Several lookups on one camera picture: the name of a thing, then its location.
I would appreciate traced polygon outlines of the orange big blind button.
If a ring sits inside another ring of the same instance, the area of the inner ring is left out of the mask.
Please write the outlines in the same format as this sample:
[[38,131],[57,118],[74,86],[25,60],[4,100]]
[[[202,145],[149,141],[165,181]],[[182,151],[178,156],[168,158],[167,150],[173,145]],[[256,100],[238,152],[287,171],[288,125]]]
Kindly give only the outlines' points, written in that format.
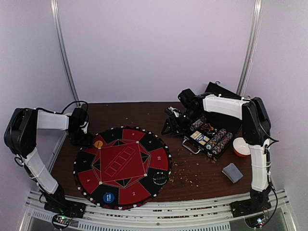
[[102,146],[103,146],[103,141],[96,141],[94,143],[94,147],[96,147],[96,148],[101,148]]

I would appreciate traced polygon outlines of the clear dealer button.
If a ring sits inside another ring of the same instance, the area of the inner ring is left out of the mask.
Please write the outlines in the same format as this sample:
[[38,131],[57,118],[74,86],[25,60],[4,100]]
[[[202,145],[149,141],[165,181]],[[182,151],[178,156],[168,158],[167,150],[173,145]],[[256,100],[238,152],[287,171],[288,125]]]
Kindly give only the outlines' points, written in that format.
[[162,172],[162,171],[154,173],[154,175],[153,175],[153,183],[155,185],[162,186],[162,185],[165,185],[167,182],[168,182],[168,175],[167,175],[167,173]]

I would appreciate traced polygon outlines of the blue small blind button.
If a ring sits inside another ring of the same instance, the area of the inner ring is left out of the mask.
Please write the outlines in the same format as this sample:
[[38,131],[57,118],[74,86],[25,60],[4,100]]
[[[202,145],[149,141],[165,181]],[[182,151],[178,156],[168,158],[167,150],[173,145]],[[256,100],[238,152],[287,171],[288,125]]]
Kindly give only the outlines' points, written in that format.
[[114,194],[111,193],[111,192],[105,193],[104,196],[103,196],[103,201],[104,201],[106,204],[110,204],[110,203],[112,203],[114,200],[115,200],[115,196],[114,196]]

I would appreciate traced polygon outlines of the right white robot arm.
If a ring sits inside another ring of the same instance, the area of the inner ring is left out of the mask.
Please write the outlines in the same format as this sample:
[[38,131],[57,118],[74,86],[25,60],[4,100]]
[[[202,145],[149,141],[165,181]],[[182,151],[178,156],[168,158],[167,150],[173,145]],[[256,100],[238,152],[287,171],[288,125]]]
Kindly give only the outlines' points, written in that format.
[[168,107],[162,135],[180,136],[211,158],[220,158],[241,131],[251,156],[251,192],[270,190],[270,120],[259,97],[224,97],[214,92],[178,96],[186,111]]

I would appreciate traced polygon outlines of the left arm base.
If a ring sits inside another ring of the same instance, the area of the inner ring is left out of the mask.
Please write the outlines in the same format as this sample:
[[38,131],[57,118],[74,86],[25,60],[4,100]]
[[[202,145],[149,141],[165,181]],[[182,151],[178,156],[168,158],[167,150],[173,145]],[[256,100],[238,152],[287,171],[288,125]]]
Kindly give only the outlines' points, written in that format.
[[53,198],[47,198],[44,209],[70,218],[83,218],[86,204],[70,200],[59,202]]

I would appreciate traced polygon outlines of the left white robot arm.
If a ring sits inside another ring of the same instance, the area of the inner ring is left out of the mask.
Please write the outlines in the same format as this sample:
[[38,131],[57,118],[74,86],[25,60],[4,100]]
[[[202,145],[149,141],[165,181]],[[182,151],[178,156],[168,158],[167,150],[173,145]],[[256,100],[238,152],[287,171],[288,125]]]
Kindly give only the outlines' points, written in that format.
[[66,131],[73,145],[89,147],[93,135],[88,133],[87,110],[75,108],[72,113],[51,112],[42,108],[16,108],[5,130],[4,142],[38,185],[47,194],[54,195],[61,186],[47,170],[37,149],[38,130]]

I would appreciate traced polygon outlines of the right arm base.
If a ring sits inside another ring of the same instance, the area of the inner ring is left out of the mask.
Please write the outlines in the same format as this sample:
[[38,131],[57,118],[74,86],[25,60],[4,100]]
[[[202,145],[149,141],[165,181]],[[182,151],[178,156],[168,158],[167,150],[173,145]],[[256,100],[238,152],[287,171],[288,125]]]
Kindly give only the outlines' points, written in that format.
[[266,199],[265,202],[262,203],[253,202],[252,199],[246,199],[232,202],[230,203],[230,207],[233,217],[237,218],[262,212],[264,208],[270,209],[272,206],[269,199]]

